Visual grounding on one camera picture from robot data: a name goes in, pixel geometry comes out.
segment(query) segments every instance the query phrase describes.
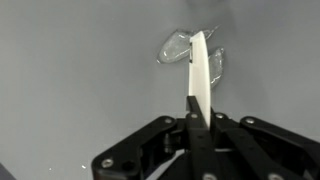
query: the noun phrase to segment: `transparent plastic fragment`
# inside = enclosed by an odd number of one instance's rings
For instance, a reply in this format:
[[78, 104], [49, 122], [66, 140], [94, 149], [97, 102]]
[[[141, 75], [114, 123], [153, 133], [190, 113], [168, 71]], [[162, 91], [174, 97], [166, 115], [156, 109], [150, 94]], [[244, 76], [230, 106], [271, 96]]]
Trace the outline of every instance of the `transparent plastic fragment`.
[[214, 88], [220, 81], [223, 73], [223, 63], [225, 60], [225, 50], [222, 47], [215, 49], [209, 56], [210, 85]]
[[[219, 26], [216, 26], [213, 29], [203, 29], [201, 31], [203, 31], [205, 38], [208, 40], [218, 28]], [[189, 56], [189, 39], [198, 32], [199, 31], [177, 29], [163, 44], [158, 54], [157, 61], [160, 64], [173, 63]]]

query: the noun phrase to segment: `gray surface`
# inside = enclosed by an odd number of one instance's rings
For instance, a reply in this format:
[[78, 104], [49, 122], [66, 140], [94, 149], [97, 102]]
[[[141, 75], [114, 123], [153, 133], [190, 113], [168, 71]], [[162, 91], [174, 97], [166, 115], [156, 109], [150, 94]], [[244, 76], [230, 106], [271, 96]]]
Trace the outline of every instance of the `gray surface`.
[[187, 64], [156, 63], [176, 28], [221, 24], [214, 108], [320, 141], [320, 1], [2, 0], [0, 160], [24, 180], [90, 180], [94, 156], [184, 113]]

